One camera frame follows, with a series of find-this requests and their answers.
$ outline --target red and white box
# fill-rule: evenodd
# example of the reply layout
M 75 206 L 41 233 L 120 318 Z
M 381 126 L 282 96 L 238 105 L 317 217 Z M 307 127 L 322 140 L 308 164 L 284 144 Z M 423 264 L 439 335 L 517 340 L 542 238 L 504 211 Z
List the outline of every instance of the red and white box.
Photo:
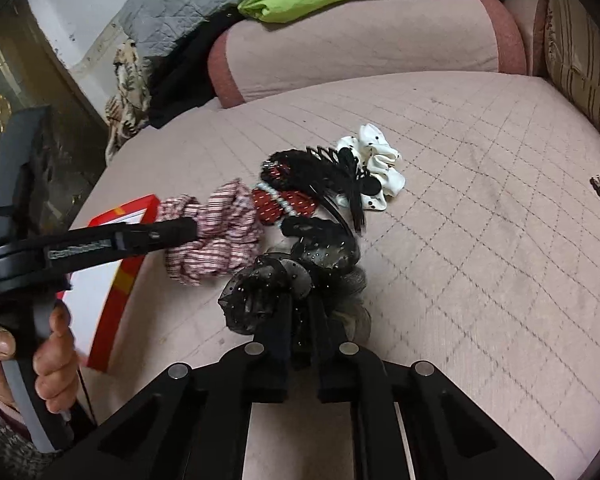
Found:
M 160 200 L 148 195 L 96 216 L 89 227 L 155 222 Z M 75 348 L 82 364 L 106 372 L 109 356 L 144 256 L 109 262 L 71 275 L 71 290 L 59 294 L 71 313 Z

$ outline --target white wall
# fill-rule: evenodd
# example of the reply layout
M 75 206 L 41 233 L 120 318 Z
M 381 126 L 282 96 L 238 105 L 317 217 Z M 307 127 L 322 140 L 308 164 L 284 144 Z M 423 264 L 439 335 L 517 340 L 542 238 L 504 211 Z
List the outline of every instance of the white wall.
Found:
M 111 44 L 103 43 L 102 33 L 126 0 L 29 0 L 31 10 L 40 24 L 60 61 L 70 72 L 79 72 L 76 81 L 99 113 L 104 111 L 103 99 L 115 88 L 112 70 L 110 77 L 102 76 L 102 67 L 96 70 L 87 53 L 106 52 L 106 57 L 93 60 L 106 68 L 112 61 Z M 104 34 L 106 41 L 113 41 L 112 34 Z

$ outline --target yellow stripe on box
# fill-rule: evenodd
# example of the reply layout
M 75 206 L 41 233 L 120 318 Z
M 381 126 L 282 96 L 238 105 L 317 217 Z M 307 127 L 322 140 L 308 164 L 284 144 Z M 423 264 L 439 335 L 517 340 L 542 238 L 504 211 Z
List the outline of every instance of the yellow stripe on box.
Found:
M 119 270 L 116 274 L 116 279 L 113 280 L 113 286 L 128 296 L 131 293 L 131 288 L 134 286 L 135 276 L 132 276 L 124 270 Z

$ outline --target striped scrunchie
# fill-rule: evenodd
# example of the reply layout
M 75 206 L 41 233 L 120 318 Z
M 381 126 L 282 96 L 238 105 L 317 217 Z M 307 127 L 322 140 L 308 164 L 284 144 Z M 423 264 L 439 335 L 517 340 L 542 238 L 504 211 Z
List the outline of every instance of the striped scrunchie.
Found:
M 174 280 L 199 285 L 204 276 L 235 274 L 260 253 L 262 226 L 251 190 L 240 179 L 219 187 L 207 204 L 189 195 L 162 201 L 157 221 L 181 217 L 196 220 L 198 240 L 165 251 L 167 273 Z

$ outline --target white scrunchie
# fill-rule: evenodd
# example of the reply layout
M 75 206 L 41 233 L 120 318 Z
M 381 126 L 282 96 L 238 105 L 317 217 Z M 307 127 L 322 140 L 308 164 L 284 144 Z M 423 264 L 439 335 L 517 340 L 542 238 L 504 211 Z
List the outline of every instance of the white scrunchie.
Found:
M 358 158 L 358 166 L 366 165 L 370 173 L 382 184 L 380 193 L 375 196 L 362 195 L 364 209 L 384 211 L 386 209 L 385 194 L 396 196 L 404 187 L 405 178 L 394 169 L 400 152 L 394 150 L 384 138 L 382 132 L 372 124 L 360 126 L 358 138 L 342 137 L 336 150 L 351 148 L 353 155 Z M 347 199 L 339 196 L 336 200 L 341 206 L 348 206 Z

